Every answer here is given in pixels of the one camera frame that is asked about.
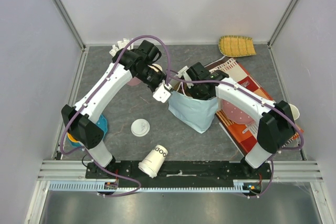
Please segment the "white paper coffee cup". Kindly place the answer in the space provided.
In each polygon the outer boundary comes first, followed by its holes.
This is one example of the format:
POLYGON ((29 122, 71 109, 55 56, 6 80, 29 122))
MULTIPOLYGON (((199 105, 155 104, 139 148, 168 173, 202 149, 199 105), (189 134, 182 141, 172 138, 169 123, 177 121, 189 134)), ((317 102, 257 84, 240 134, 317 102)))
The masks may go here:
POLYGON ((152 171, 158 173, 163 162, 168 155, 168 150, 162 145, 156 145, 155 148, 150 151, 146 158, 142 161, 147 165, 152 171))

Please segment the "pink straw holder cup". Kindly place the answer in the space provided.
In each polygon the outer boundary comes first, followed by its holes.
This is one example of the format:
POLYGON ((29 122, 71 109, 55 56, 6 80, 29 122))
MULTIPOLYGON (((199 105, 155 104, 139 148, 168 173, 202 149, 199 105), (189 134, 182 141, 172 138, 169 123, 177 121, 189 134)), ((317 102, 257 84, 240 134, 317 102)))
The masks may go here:
POLYGON ((142 81, 136 77, 132 78, 128 83, 127 85, 133 87, 133 86, 137 86, 141 83, 142 81))

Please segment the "pink dotted plate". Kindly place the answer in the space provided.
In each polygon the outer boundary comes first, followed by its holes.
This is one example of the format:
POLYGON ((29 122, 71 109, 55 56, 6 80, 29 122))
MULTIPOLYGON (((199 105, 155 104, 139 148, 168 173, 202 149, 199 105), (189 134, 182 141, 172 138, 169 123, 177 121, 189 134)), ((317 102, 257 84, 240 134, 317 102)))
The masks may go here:
POLYGON ((222 100, 222 111, 234 123, 250 125, 255 122, 252 117, 226 100, 222 100))

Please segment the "pink handled fork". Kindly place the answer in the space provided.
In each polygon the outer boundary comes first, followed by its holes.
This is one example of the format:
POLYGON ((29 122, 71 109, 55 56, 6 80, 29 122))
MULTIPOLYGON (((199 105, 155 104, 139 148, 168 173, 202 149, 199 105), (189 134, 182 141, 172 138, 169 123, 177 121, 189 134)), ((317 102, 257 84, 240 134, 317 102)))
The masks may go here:
POLYGON ((247 131, 249 131, 251 128, 253 128, 253 125, 249 125, 247 126, 243 131, 242 133, 245 134, 247 131))

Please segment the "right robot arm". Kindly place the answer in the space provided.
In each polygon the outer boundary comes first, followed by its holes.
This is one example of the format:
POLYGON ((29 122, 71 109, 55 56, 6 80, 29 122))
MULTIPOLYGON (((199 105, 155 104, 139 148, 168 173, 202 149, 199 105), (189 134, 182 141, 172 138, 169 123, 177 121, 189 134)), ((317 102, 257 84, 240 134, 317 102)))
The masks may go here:
POLYGON ((195 99, 217 97, 246 113, 257 123, 257 143, 245 156, 241 174, 248 179, 259 173, 259 167, 297 132, 290 105, 267 100, 249 91, 221 70, 208 71, 201 63, 182 74, 188 91, 195 99))

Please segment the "white plastic cup lid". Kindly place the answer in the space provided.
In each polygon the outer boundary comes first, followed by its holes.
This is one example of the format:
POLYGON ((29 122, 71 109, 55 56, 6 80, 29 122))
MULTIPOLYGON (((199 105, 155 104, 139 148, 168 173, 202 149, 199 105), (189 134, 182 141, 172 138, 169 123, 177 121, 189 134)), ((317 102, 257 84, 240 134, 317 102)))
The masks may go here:
POLYGON ((143 137, 150 131, 150 124, 145 119, 137 119, 131 124, 131 132, 136 137, 143 137))

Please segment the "yellow woven basket tray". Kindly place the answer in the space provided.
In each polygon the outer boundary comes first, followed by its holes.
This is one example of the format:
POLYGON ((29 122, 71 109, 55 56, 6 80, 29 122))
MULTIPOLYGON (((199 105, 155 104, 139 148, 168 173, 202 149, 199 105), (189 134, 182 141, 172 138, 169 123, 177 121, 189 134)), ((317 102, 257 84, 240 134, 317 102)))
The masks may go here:
POLYGON ((222 36, 219 39, 218 47, 222 55, 226 57, 238 58, 256 55, 254 42, 251 37, 222 36))

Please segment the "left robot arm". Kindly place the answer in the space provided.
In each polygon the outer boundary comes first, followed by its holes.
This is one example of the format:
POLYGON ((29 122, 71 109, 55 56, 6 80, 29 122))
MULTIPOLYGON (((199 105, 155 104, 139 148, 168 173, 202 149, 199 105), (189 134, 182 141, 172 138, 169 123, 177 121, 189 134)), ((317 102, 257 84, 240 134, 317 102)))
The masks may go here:
POLYGON ((98 163, 97 173, 103 178, 111 178, 115 173, 113 155, 103 142, 103 130, 97 121, 114 96, 131 79, 138 78, 153 93, 159 102, 170 97, 170 86, 166 85, 166 74, 151 68, 161 57, 161 52, 153 43, 144 40, 138 48, 130 44, 113 54, 108 69, 94 87, 75 105, 65 105, 61 109, 65 125, 63 136, 71 135, 85 148, 98 163))

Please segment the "bundle of wrapped straws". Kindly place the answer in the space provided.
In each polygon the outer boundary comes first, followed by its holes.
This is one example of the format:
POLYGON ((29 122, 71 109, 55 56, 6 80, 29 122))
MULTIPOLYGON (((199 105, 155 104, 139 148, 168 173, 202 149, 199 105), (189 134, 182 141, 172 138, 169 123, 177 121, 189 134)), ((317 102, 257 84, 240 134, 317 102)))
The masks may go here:
POLYGON ((112 45, 112 49, 109 51, 109 54, 114 57, 117 54, 117 52, 123 49, 129 42, 130 40, 126 38, 123 38, 123 40, 117 41, 116 45, 112 45))

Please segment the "blue dotted plate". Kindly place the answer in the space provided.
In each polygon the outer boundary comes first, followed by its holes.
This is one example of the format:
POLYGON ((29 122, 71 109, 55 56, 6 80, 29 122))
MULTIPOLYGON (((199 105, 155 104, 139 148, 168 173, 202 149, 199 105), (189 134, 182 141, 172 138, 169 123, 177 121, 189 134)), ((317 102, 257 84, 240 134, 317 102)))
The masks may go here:
MULTIPOLYGON (((109 126, 108 126, 108 121, 107 121, 107 119, 105 118, 105 116, 104 116, 103 114, 100 115, 98 121, 96 122, 96 125, 97 125, 101 130, 103 130, 103 138, 105 138, 105 136, 106 136, 106 134, 107 134, 107 132, 108 132, 108 130, 109 130, 109 126)), ((72 147, 80 147, 80 146, 81 146, 80 142, 79 142, 78 145, 77 145, 77 144, 73 145, 73 144, 71 144, 71 143, 70 143, 70 145, 71 145, 72 147)))

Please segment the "blue white paper bag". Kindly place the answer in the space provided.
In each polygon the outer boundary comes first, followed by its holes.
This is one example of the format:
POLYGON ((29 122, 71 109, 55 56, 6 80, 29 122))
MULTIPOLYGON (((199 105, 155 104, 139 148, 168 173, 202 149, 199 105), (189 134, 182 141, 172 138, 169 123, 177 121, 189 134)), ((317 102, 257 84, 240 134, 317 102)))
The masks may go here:
POLYGON ((168 110, 180 121, 203 134, 211 126, 215 113, 219 110, 218 98, 198 100, 180 93, 182 83, 175 86, 168 103, 168 110))

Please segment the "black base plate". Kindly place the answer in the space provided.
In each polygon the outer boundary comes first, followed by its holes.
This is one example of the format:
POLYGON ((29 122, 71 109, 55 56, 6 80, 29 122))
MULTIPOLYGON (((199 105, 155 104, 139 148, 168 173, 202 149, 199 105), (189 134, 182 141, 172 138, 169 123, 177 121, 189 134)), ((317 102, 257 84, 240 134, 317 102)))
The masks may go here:
POLYGON ((258 169, 229 161, 165 161, 158 175, 150 178, 138 168, 139 161, 116 161, 106 169, 117 175, 138 180, 145 187, 229 187, 234 180, 270 179, 270 164, 258 169))

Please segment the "light blue mug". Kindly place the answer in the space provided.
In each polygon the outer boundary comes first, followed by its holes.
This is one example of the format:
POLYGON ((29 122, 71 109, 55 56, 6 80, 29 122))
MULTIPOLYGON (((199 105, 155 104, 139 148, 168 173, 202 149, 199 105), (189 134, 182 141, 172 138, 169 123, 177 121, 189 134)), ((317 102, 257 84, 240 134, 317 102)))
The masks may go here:
POLYGON ((290 109, 291 109, 293 119, 296 121, 300 117, 299 109, 295 105, 290 104, 290 103, 289 103, 289 106, 290 106, 290 109))

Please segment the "orange bowl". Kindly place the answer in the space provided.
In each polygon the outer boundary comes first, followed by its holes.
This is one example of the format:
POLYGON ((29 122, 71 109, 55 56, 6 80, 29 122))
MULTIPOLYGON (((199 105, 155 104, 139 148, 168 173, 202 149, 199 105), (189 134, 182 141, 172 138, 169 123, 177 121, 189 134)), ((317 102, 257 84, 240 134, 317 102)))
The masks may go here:
POLYGON ((74 138, 73 138, 73 136, 70 134, 70 133, 67 133, 67 139, 69 140, 69 142, 71 143, 71 144, 73 144, 73 145, 75 145, 75 144, 79 144, 79 142, 77 141, 77 140, 75 140, 74 138))

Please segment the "colourful patchwork placemat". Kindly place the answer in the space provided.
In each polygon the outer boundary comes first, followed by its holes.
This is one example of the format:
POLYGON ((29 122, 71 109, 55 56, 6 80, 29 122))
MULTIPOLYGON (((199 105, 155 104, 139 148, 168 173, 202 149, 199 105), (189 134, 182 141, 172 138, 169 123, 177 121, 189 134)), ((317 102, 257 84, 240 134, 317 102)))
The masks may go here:
MULTIPOLYGON (((249 72, 239 64, 234 58, 222 58, 219 61, 210 63, 206 66, 206 69, 210 72, 215 70, 221 70, 227 73, 234 81, 238 82, 244 88, 257 94, 258 96, 271 100, 272 97, 259 85, 259 83, 249 74, 249 72)), ((216 116, 220 121, 221 127, 230 136, 235 145, 239 148, 243 155, 246 155, 254 145, 257 143, 257 131, 258 126, 256 123, 252 123, 253 128, 247 131, 245 134, 242 131, 249 125, 237 124, 226 117, 221 109, 216 112, 216 116)))

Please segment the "stack of paper cups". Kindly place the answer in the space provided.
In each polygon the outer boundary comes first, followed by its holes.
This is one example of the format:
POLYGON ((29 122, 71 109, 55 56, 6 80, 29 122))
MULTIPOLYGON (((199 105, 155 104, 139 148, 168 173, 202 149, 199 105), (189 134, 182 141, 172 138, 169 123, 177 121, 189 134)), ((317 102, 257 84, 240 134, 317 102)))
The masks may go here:
POLYGON ((149 65, 150 68, 152 68, 154 71, 156 72, 162 72, 162 67, 158 64, 152 64, 152 65, 149 65))

